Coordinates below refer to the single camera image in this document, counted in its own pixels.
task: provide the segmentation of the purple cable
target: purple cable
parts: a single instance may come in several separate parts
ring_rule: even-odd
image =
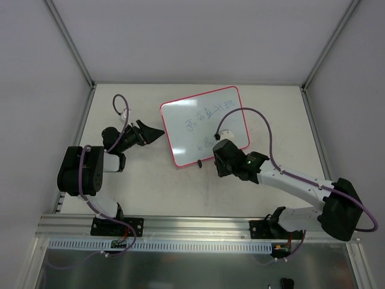
[[[125,125],[123,126],[123,129],[121,131],[121,133],[119,134],[118,138],[116,139],[116,141],[114,142],[114,144],[107,150],[107,152],[111,152],[114,147],[118,144],[118,142],[120,141],[120,139],[122,138],[123,134],[125,133],[125,129],[127,128],[127,125],[128,125],[128,115],[129,115],[129,107],[128,107],[128,102],[127,102],[127,99],[123,96],[123,95],[120,95],[120,94],[117,94],[114,96],[114,98],[112,99],[112,106],[114,107],[114,110],[115,112],[118,114],[118,115],[121,115],[121,113],[119,113],[119,111],[116,109],[116,106],[115,106],[115,100],[117,97],[120,97],[123,99],[123,101],[125,102],[125,105],[126,105],[126,109],[127,109],[127,116],[126,116],[126,120],[125,120]]]
[[[114,147],[116,146],[116,144],[119,142],[119,140],[122,138],[122,135],[125,133],[125,129],[127,127],[127,124],[128,124],[128,115],[129,115],[129,107],[128,107],[128,103],[127,103],[127,100],[126,98],[123,96],[123,95],[120,95],[120,94],[117,94],[114,96],[114,98],[112,99],[112,106],[114,107],[114,110],[115,112],[118,114],[118,115],[121,115],[121,113],[118,112],[118,110],[116,109],[116,106],[115,106],[115,100],[117,97],[121,97],[123,99],[123,101],[125,102],[126,104],[126,109],[127,109],[127,117],[126,117],[126,121],[125,121],[125,125],[123,126],[123,129],[122,129],[122,132],[120,133],[120,135],[118,136],[117,140],[115,141],[115,143],[107,150],[107,153],[110,152],[111,150],[114,149]],[[133,233],[134,235],[134,240],[132,241],[132,243],[130,245],[128,245],[124,250],[120,251],[119,253],[115,253],[115,254],[108,254],[108,256],[111,256],[111,257],[117,257],[117,256],[120,256],[120,255],[123,255],[125,252],[127,252],[129,249],[132,248],[132,246],[135,244],[135,242],[137,241],[137,233],[135,232],[135,229],[130,226],[129,224],[125,223],[125,222],[122,222],[122,221],[119,221],[119,220],[116,220],[116,219],[113,219],[101,212],[99,212],[94,206],[93,204],[88,200],[88,198],[84,195],[83,193],[83,187],[82,187],[82,174],[83,174],[83,164],[84,164],[84,156],[85,156],[85,152],[87,151],[88,148],[91,148],[90,145],[86,145],[83,147],[83,150],[82,150],[82,153],[81,153],[81,156],[80,156],[80,162],[79,162],[79,179],[78,179],[78,184],[79,184],[79,194],[80,194],[80,197],[83,198],[83,200],[86,201],[87,205],[91,208],[91,210],[94,211],[95,214],[97,215],[100,215],[102,216],[104,219],[107,219],[107,220],[110,220],[112,222],[115,222],[115,223],[118,223],[120,225],[123,225],[125,227],[127,227],[128,229],[131,230],[131,232]],[[46,257],[45,259],[45,262],[46,264],[53,268],[53,269],[56,269],[56,270],[68,270],[68,269],[72,269],[72,268],[75,268],[76,266],[82,264],[83,262],[85,262],[86,260],[88,260],[89,258],[91,258],[93,255],[97,255],[97,254],[100,254],[101,251],[95,251],[95,252],[92,252],[91,254],[89,254],[88,256],[86,256],[83,260],[80,260],[79,262],[73,264],[73,265],[70,265],[70,266],[64,266],[64,267],[58,267],[58,266],[55,266],[53,264],[51,264],[48,260],[48,256]]]
[[[267,265],[270,265],[274,262],[277,262],[277,261],[280,261],[280,260],[285,260],[285,259],[289,259],[291,258],[297,251],[298,249],[302,246],[304,240],[305,240],[305,236],[306,236],[306,230],[303,231],[303,235],[302,235],[302,239],[300,241],[300,243],[298,244],[298,246],[293,250],[293,252],[290,253],[290,255],[288,255],[287,257],[284,257],[284,258],[281,258],[281,259],[272,259],[266,263],[260,263],[256,258],[253,258],[253,260],[255,261],[255,263],[257,263],[258,265],[260,266],[267,266]]]
[[[274,157],[273,157],[273,133],[271,132],[271,127],[270,127],[270,124],[269,124],[269,121],[267,121],[266,117],[260,113],[259,111],[255,110],[254,108],[250,108],[250,107],[241,107],[241,108],[236,108],[230,112],[228,112],[222,119],[221,121],[219,122],[219,125],[218,125],[218,128],[217,128],[217,134],[219,133],[219,130],[221,128],[221,125],[222,123],[224,122],[224,120],[232,113],[236,112],[236,111],[239,111],[239,110],[250,110],[250,111],[253,111],[255,113],[257,113],[261,118],[263,118],[263,120],[265,121],[266,123],[266,126],[267,126],[267,130],[269,131],[269,154],[270,154],[270,159],[271,159],[271,162],[273,164],[273,166],[278,170],[278,171],[281,171],[281,168],[279,167],[279,165],[276,163]],[[302,178],[301,176],[297,176],[297,175],[294,175],[293,173],[289,173],[285,170],[282,170],[282,173],[284,173],[285,175],[288,175],[294,179],[297,179],[299,181],[303,181],[309,185],[313,185],[315,187],[318,187],[318,184],[316,182],[313,182],[309,179],[305,179],[305,178]],[[324,190],[327,190],[327,191],[330,191],[334,194],[338,194],[339,196],[342,196],[342,197],[345,197],[346,199],[350,200],[351,202],[353,202],[357,207],[359,207],[362,211],[365,212],[366,215],[368,215],[368,217],[372,220],[373,222],[373,228],[371,229],[360,229],[360,228],[356,228],[355,230],[358,231],[358,232],[374,232],[374,231],[377,231],[378,229],[378,222],[376,220],[376,218],[373,216],[373,214],[364,206],[362,205],[359,201],[357,201],[355,198],[349,196],[348,194],[345,194],[341,191],[338,191],[334,188],[329,188],[329,187],[326,187],[324,185],[321,186],[321,188],[323,188]]]
[[[125,222],[122,222],[122,221],[113,219],[113,218],[111,218],[111,217],[109,217],[109,216],[107,216],[107,215],[105,215],[105,214],[99,212],[99,211],[93,206],[93,204],[90,202],[90,200],[88,200],[88,198],[84,195],[84,193],[83,193],[83,188],[82,188],[82,180],[83,180],[83,178],[82,178],[83,172],[82,172],[82,171],[83,171],[83,164],[84,164],[84,156],[85,156],[85,152],[87,151],[88,148],[91,148],[91,146],[90,146],[90,145],[85,145],[85,146],[83,147],[82,154],[80,155],[80,162],[79,162],[79,179],[78,179],[78,182],[79,182],[79,194],[80,194],[80,197],[82,197],[82,199],[85,200],[85,202],[87,203],[87,205],[91,208],[91,210],[94,211],[95,214],[100,215],[100,216],[102,216],[104,219],[110,220],[110,221],[112,221],[112,222],[114,222],[114,223],[123,225],[123,226],[127,227],[129,230],[131,230],[131,232],[133,233],[133,235],[134,235],[134,240],[132,241],[132,243],[131,243],[129,246],[127,246],[124,250],[120,251],[119,253],[116,253],[116,254],[108,254],[109,256],[112,256],[112,257],[120,256],[120,255],[124,254],[125,252],[127,252],[129,249],[131,249],[132,246],[135,244],[135,242],[137,241],[137,233],[135,232],[135,229],[134,229],[131,225],[129,225],[129,224],[125,223]]]

